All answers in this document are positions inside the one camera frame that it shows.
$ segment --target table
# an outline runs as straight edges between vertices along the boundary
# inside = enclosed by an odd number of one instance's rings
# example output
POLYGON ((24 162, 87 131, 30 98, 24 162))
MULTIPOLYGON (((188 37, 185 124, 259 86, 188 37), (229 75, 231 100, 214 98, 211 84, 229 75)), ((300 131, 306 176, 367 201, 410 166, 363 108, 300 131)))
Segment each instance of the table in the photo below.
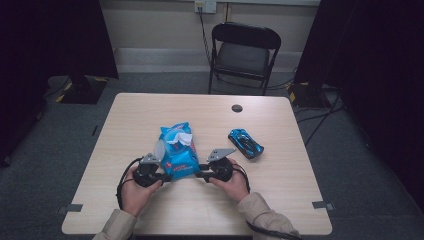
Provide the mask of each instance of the table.
MULTIPOLYGON (((289 101, 283 97, 121 93, 111 107, 62 230, 96 234, 113 209, 119 208, 116 186, 127 165, 153 152, 160 127, 189 122, 201 163, 214 148, 233 148, 227 138, 244 128, 264 153, 247 160, 234 158, 247 171, 252 191, 285 214, 301 234, 326 235, 332 226, 322 201, 289 101), (243 111, 236 113, 238 104, 243 111)), ((236 204, 203 179, 165 183, 151 198, 134 229, 136 235, 251 235, 236 204)))

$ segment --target toy car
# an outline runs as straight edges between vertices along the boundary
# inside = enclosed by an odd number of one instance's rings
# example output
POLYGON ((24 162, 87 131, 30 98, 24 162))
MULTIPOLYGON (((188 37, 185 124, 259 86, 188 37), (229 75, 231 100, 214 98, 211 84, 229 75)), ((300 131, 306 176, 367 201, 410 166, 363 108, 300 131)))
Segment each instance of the toy car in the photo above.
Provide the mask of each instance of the toy car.
POLYGON ((255 158, 264 151, 264 147, 255 142, 244 129, 233 129, 228 138, 247 159, 255 158))

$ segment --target sleeve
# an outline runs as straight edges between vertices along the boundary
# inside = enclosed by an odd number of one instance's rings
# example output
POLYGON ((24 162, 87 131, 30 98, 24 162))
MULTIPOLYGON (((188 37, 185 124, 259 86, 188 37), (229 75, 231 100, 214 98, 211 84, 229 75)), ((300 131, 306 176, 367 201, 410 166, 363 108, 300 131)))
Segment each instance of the sleeve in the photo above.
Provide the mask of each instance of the sleeve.
POLYGON ((103 230, 93 240, 126 240, 130 237, 137 219, 131 214, 115 209, 103 230))
MULTIPOLYGON (((286 216, 271 210, 265 199, 259 193, 251 193, 246 196, 240 201, 237 209, 244 216, 246 221, 254 226, 300 237, 299 231, 294 229, 290 220, 286 216)), ((254 232, 253 239, 271 240, 277 238, 254 232)))

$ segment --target electrical outlet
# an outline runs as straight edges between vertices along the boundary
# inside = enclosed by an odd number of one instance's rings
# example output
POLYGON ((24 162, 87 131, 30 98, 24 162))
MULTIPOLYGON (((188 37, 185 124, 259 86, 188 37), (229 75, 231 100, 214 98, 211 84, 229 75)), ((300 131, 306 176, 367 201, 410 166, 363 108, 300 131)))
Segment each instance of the electrical outlet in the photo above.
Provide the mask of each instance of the electrical outlet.
POLYGON ((205 3, 205 9, 206 9, 206 11, 204 11, 204 12, 206 12, 206 13, 216 13, 216 2, 207 1, 205 3))
POLYGON ((205 1, 194 1, 194 12, 200 12, 199 8, 200 8, 200 11, 206 12, 205 1))

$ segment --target person's right hand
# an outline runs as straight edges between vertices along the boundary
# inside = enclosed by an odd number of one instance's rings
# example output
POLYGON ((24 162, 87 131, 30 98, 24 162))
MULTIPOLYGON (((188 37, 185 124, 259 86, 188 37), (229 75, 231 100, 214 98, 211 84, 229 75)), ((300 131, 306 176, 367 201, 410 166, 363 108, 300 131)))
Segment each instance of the person's right hand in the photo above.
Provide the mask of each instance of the person's right hand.
MULTIPOLYGON (((228 158, 228 160, 230 160, 234 168, 238 168, 237 166, 234 166, 234 164, 237 164, 234 159, 228 158)), ((249 195, 249 191, 247 191, 246 181, 243 175, 237 171, 233 171, 233 176, 228 182, 223 182, 212 177, 209 178, 209 182, 223 189, 225 193, 237 203, 239 203, 243 198, 249 195)))

